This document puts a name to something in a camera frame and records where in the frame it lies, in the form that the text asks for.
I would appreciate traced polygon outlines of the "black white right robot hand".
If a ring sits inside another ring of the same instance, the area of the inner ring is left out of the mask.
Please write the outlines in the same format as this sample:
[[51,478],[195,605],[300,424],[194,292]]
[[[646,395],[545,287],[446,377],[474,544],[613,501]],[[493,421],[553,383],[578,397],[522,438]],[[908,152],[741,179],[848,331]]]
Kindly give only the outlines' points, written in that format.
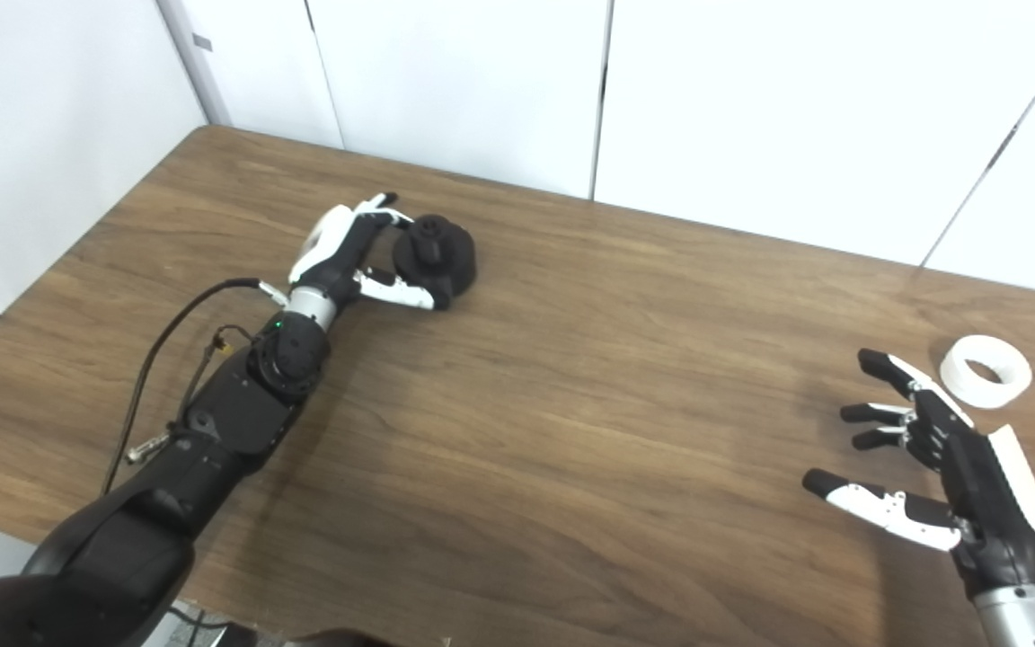
[[886,382],[905,405],[842,406],[842,421],[871,422],[851,439],[860,451],[895,447],[938,475],[943,500],[857,482],[821,468],[805,491],[901,539],[948,553],[967,598],[996,589],[1035,587],[1035,513],[1030,489],[1012,474],[998,435],[983,434],[928,374],[895,355],[863,348],[863,373]]

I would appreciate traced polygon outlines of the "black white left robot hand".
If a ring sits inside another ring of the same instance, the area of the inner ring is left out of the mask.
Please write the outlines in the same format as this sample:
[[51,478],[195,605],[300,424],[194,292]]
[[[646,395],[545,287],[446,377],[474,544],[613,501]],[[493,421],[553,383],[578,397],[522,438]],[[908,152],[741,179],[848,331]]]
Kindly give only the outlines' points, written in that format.
[[394,193],[378,193],[354,208],[337,205],[317,220],[288,274],[291,294],[285,310],[328,326],[342,308],[361,297],[420,310],[438,310],[426,288],[365,264],[371,245],[389,228],[415,224],[392,208]]

